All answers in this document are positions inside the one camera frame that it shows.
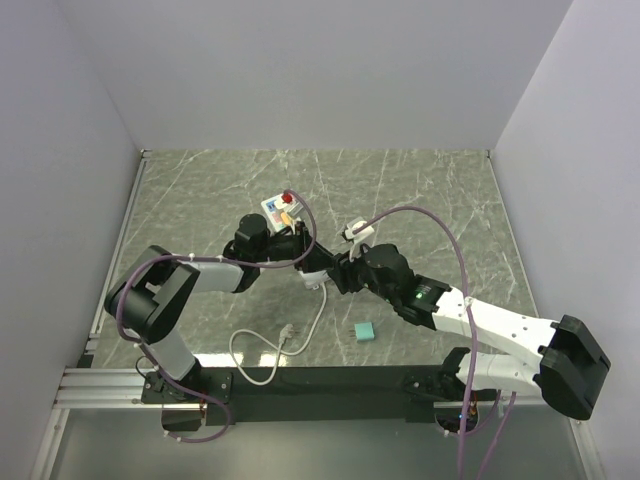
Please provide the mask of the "teal charger plug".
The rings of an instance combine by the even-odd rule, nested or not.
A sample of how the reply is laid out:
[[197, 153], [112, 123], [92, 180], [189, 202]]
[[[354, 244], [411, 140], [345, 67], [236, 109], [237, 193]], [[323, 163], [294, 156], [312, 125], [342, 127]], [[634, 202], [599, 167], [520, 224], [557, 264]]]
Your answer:
[[374, 325], [371, 322], [355, 323], [350, 330], [351, 337], [358, 343], [374, 341]]

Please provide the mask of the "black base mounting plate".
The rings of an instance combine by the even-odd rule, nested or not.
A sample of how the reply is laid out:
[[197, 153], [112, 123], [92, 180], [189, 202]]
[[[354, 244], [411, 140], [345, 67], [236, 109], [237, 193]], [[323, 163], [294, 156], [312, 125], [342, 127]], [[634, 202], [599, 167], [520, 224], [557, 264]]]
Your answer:
[[438, 365], [284, 367], [265, 386], [250, 383], [236, 368], [204, 367], [193, 390], [221, 401], [234, 423], [433, 423], [435, 404], [462, 401], [465, 386]]

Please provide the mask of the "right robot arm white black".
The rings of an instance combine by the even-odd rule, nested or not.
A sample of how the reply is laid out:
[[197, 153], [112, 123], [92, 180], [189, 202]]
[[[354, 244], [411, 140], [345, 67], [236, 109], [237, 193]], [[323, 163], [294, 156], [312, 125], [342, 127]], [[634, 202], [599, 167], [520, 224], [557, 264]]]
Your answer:
[[569, 418], [591, 418], [611, 362], [582, 320], [536, 318], [466, 297], [415, 273], [392, 244], [364, 246], [356, 258], [335, 256], [330, 276], [341, 293], [367, 289], [412, 325], [494, 348], [446, 357], [438, 378], [447, 397], [460, 399], [472, 388], [511, 391], [539, 396]]

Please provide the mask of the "aluminium rail frame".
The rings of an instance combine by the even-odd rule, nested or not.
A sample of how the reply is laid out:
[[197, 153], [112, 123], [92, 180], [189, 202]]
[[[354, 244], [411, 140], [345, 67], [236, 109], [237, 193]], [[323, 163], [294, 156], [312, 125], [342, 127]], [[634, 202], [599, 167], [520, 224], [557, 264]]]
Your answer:
[[[143, 153], [129, 195], [107, 278], [114, 281], [147, 244], [158, 242], [211, 255], [232, 223], [254, 209], [261, 195], [293, 185], [311, 205], [322, 237], [331, 246], [349, 214], [368, 215], [393, 204], [434, 210], [457, 236], [473, 291], [483, 299], [523, 312], [535, 311], [489, 155], [484, 150], [162, 150]], [[282, 366], [404, 365], [439, 361], [460, 339], [421, 333], [368, 296], [328, 293], [320, 322], [317, 293], [290, 272], [274, 272], [306, 305], [293, 321], [294, 356]], [[356, 342], [355, 323], [371, 322], [376, 338]], [[84, 355], [64, 371], [49, 424], [32, 469], [35, 479], [142, 479], [192, 467], [197, 476], [219, 469], [211, 444], [180, 447], [163, 438], [158, 407], [143, 405], [143, 379], [114, 323], [96, 313]], [[405, 468], [412, 478], [455, 475], [455, 441], [433, 425], [400, 421], [248, 424], [227, 438], [263, 459], [258, 469], [231, 465], [230, 477], [272, 476], [279, 460], [301, 457], [309, 443], [333, 459], [337, 478], [383, 478]]]

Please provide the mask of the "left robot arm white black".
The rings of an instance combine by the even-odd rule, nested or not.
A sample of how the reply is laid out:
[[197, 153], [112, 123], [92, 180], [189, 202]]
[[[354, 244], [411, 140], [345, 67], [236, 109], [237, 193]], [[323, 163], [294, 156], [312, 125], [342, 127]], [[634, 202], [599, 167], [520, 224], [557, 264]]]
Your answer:
[[273, 234], [263, 216], [248, 214], [223, 254], [211, 262], [191, 261], [157, 245], [148, 247], [108, 292], [104, 309], [167, 373], [166, 392], [186, 402], [199, 392], [201, 379], [201, 364], [176, 328], [190, 295], [244, 292], [263, 269], [279, 262], [304, 274], [328, 272], [334, 255], [313, 241], [302, 221]]

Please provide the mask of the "white power strip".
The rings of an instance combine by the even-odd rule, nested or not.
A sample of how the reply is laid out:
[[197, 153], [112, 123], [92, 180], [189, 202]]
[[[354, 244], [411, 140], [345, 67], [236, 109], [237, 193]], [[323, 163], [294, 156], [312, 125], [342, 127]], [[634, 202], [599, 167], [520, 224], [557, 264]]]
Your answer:
[[[282, 213], [282, 211], [280, 210], [281, 194], [277, 194], [261, 202], [263, 213], [267, 218], [269, 229], [272, 234], [283, 233], [287, 227], [289, 227], [290, 229], [293, 229], [295, 222], [301, 219], [301, 214], [300, 214], [296, 218], [291, 217], [293, 220], [292, 225], [285, 225], [281, 221], [281, 217], [280, 217]], [[316, 290], [322, 284], [324, 284], [326, 281], [329, 280], [329, 276], [325, 271], [320, 271], [315, 273], [302, 273], [299, 270], [298, 273], [302, 278], [305, 284], [305, 287], [307, 289]]]

